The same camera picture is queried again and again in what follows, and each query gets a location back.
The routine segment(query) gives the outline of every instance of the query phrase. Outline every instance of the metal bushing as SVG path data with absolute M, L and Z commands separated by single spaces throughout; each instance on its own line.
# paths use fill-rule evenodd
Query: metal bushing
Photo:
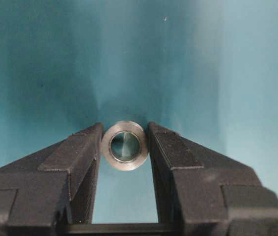
M 127 160 L 123 160 L 113 147 L 112 142 L 116 136 L 127 134 L 138 141 L 138 151 Z M 141 166 L 147 159 L 147 138 L 143 128 L 133 121 L 120 121 L 107 130 L 102 138 L 101 153 L 106 161 L 115 169 L 131 171 Z

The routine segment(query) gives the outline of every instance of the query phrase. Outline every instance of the black plastic jaw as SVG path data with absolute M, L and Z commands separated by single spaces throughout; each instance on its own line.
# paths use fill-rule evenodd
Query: black plastic jaw
M 98 123 L 0 168 L 0 236 L 56 235 L 90 223 L 103 133 Z

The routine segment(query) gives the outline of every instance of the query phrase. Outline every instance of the blue background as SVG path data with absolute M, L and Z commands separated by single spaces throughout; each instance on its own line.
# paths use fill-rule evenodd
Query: blue background
M 278 0 L 0 0 L 0 166 L 153 120 L 278 193 Z M 94 223 L 157 220 L 149 160 L 103 159 Z

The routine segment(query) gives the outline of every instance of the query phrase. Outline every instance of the metal ring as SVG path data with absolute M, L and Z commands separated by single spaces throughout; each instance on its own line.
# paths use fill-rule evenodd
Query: metal ring
M 129 161 L 121 161 L 114 156 L 111 142 L 120 133 L 129 132 L 134 135 L 139 142 L 138 154 Z M 106 161 L 115 169 L 121 171 L 132 171 L 141 166 L 147 159 L 148 147 L 147 138 L 143 128 L 133 121 L 120 121 L 107 130 L 102 138 L 101 153 Z

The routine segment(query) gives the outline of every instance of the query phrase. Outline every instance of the ring hole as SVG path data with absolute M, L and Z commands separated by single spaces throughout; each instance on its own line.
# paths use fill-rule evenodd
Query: ring hole
M 111 151 L 117 160 L 121 162 L 131 161 L 140 153 L 140 143 L 134 134 L 121 132 L 112 139 Z

